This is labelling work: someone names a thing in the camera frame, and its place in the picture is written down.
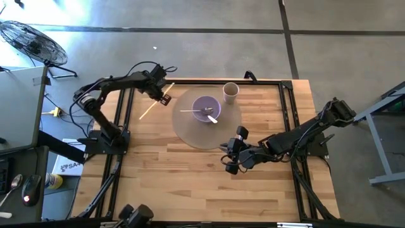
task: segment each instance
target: wooden table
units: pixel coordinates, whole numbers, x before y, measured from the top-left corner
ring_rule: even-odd
[[[315,116],[311,89],[308,80],[292,83],[299,120],[303,123]],[[130,148],[123,161],[114,219],[118,219],[127,203],[134,208],[143,203],[153,210],[154,220],[298,221],[289,163],[262,163],[246,174],[230,175],[220,163],[222,151],[191,148],[177,137],[171,125],[172,109],[177,98],[193,86],[175,85],[169,92],[173,98],[170,104],[156,105],[142,120],[139,117],[154,101],[135,92],[129,126]],[[110,120],[114,118],[118,94],[110,93],[102,108]],[[277,86],[241,85],[237,102],[242,125],[249,130],[247,142],[257,144],[266,136],[285,131]],[[82,212],[99,190],[105,159],[104,155],[96,155],[84,165],[72,215]],[[315,193],[339,217],[327,165],[319,158],[308,158],[308,164]],[[309,214],[305,194],[303,198]]]

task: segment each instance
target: electric fan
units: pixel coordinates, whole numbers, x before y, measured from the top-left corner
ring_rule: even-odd
[[[0,24],[0,34],[7,43],[30,58],[44,63],[47,67],[56,67],[73,73],[53,76],[49,71],[52,78],[77,77],[76,72],[60,67],[68,61],[65,50],[42,32],[20,22],[6,21]]]

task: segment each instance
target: concrete floor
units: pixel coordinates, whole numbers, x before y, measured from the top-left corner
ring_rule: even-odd
[[[405,30],[405,2],[401,0],[284,1],[290,29],[294,30]],[[13,1],[7,2],[0,20],[97,27],[283,28],[277,0],[42,0],[27,1],[24,10]],[[178,66],[169,77],[242,77],[246,70],[252,70],[261,79],[292,78],[284,35],[45,33],[68,53],[65,67],[80,75],[78,79],[52,80],[47,88],[50,98],[65,109],[80,86],[99,77],[121,76],[144,60]],[[299,78],[309,79],[316,110],[337,96],[358,113],[405,79],[404,41],[403,36],[292,36]],[[7,43],[0,42],[0,52],[1,66],[32,66]],[[51,108],[45,101],[44,109]],[[47,117],[42,121],[44,130],[60,139],[82,137],[71,124]],[[57,134],[55,126],[64,131]],[[368,178],[382,175],[383,168],[365,123],[328,129],[327,133],[336,134],[328,148],[341,217],[351,222],[404,227],[405,181],[378,187],[368,183]],[[399,170],[405,162],[398,156],[390,160]],[[73,188],[75,181],[69,180],[65,188]],[[64,219],[72,194],[65,191],[46,196],[43,216]],[[51,210],[55,202],[61,211]]]

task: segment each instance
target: wooden stick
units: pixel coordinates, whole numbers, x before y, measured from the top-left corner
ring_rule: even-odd
[[[167,88],[167,90],[163,93],[163,96],[165,96],[166,93],[169,91],[169,89],[171,89],[174,85],[175,85],[174,82],[173,82],[171,85],[169,85],[169,87]],[[145,113],[142,114],[142,115],[139,117],[139,120],[140,120],[141,118],[144,118],[144,116],[146,115],[146,113],[148,113],[149,110],[152,109],[154,105],[156,105],[156,103],[157,103],[157,101],[155,101],[155,102],[145,111]]]

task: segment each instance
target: white cup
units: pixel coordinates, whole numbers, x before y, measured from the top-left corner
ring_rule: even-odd
[[[223,100],[227,104],[233,104],[236,99],[236,95],[239,93],[239,86],[233,82],[226,83],[223,88]]]

